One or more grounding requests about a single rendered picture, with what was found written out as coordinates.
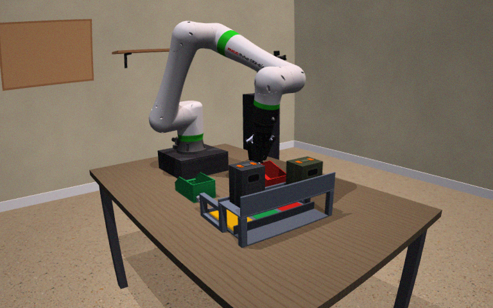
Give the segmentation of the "green bin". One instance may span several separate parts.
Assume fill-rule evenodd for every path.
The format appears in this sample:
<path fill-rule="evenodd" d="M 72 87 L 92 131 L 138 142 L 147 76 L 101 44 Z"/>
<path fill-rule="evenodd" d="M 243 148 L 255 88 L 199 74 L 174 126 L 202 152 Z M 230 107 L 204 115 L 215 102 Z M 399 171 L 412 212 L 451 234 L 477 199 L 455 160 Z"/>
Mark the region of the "green bin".
<path fill-rule="evenodd" d="M 200 193 L 206 193 L 212 198 L 216 197 L 215 179 L 203 173 L 199 173 L 194 179 L 190 180 L 178 177 L 175 182 L 175 190 L 193 203 L 197 203 L 196 197 Z"/>

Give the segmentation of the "red bin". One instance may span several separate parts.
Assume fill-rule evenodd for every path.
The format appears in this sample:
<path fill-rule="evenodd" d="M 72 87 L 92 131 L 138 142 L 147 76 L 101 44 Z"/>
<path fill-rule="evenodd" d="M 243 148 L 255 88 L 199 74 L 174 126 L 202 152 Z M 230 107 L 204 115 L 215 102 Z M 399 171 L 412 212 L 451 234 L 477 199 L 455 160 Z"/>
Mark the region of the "red bin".
<path fill-rule="evenodd" d="M 286 182 L 286 173 L 271 160 L 262 165 L 265 166 L 265 187 Z"/>

